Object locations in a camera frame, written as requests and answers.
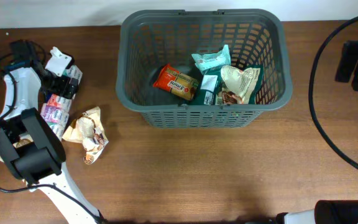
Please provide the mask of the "multicolour tissue pack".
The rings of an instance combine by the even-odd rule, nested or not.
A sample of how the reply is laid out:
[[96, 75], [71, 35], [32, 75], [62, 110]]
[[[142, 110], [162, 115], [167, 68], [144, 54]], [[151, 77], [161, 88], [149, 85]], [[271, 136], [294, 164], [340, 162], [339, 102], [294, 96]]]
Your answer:
[[[69, 78], [77, 78], [80, 84], [83, 72], [76, 65], [72, 65], [64, 71], [63, 75]], [[46, 102], [42, 105], [40, 115], [60, 141], [65, 132], [69, 119], [69, 110], [75, 96], [72, 99], [67, 99], [48, 91]]]

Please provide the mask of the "beige snack bag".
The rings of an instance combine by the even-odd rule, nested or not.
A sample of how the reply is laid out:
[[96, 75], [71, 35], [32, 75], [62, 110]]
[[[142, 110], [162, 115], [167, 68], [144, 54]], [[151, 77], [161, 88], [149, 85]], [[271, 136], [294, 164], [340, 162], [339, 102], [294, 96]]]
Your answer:
[[85, 164], [93, 164], [109, 143], [101, 123], [101, 109], [96, 106], [85, 111], [67, 127], [62, 138], [68, 142], [80, 143], [86, 154]]

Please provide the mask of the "brown white snack pouch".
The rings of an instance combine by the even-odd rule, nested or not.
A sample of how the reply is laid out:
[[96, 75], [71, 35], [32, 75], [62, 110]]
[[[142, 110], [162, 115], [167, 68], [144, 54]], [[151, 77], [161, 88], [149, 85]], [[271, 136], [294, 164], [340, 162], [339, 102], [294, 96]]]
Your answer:
[[13, 146], [14, 147], [21, 147], [21, 146], [25, 146], [26, 144], [29, 144], [33, 141], [32, 137], [29, 134], [22, 134], [19, 137], [19, 141], [14, 143]]

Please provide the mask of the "orange spaghetti packet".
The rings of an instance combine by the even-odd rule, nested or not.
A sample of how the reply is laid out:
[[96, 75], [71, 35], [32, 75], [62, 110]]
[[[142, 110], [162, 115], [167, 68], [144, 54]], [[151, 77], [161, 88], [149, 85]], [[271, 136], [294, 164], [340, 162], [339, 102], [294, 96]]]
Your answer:
[[197, 79], [178, 71], [170, 64], [166, 64], [160, 70], [156, 81], [153, 83], [153, 87], [191, 101], [195, 96], [199, 84], [200, 82]]

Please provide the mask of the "light teal small packet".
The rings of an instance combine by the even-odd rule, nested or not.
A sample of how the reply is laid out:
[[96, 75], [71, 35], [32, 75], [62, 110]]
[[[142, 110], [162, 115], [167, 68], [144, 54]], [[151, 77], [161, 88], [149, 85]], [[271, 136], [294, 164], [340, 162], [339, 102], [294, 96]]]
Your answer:
[[216, 70], [224, 65], [231, 64], [231, 56], [228, 45], [224, 45], [224, 47], [217, 53], [203, 55], [192, 54], [191, 56], [195, 61], [195, 66], [203, 75], [208, 73], [210, 70]]

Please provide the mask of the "green coffee bean bag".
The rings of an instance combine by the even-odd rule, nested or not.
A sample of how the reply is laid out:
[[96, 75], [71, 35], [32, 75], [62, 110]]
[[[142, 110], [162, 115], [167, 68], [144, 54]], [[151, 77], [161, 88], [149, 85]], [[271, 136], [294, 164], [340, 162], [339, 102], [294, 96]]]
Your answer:
[[254, 104], [261, 87], [264, 68], [253, 65], [240, 70], [223, 65], [203, 75], [191, 105], [247, 105]]

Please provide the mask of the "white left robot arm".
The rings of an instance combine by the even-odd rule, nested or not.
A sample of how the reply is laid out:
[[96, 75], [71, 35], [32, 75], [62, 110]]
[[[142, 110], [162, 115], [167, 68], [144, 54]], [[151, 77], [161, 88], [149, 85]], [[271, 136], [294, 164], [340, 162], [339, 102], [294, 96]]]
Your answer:
[[68, 223], [105, 223], [100, 211], [85, 199], [66, 164], [62, 142], [38, 111], [39, 92], [70, 100], [81, 73], [75, 60], [54, 47], [51, 57], [31, 40], [10, 43], [12, 61], [3, 66], [6, 84], [0, 114], [0, 158], [9, 172], [26, 184], [23, 191], [41, 190]]

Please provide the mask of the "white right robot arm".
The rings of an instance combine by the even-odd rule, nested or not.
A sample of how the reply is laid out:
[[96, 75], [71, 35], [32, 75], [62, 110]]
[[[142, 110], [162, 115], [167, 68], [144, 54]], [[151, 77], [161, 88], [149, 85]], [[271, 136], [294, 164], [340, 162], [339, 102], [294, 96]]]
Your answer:
[[[323, 50], [327, 46], [323, 43], [319, 48], [311, 69], [308, 104], [311, 119], [320, 133], [321, 137], [326, 141], [329, 147], [345, 162], [358, 170], [358, 163], [345, 155], [326, 134], [322, 125], [318, 121], [314, 108], [313, 91], [314, 78], [318, 67], [318, 62]], [[358, 40], [348, 40], [344, 43], [341, 53], [341, 59], [335, 75], [337, 82], [347, 83], [351, 75], [354, 74], [352, 88], [358, 91]], [[358, 223], [358, 200], [319, 200], [314, 209], [304, 212], [280, 213], [276, 216], [277, 223]]]

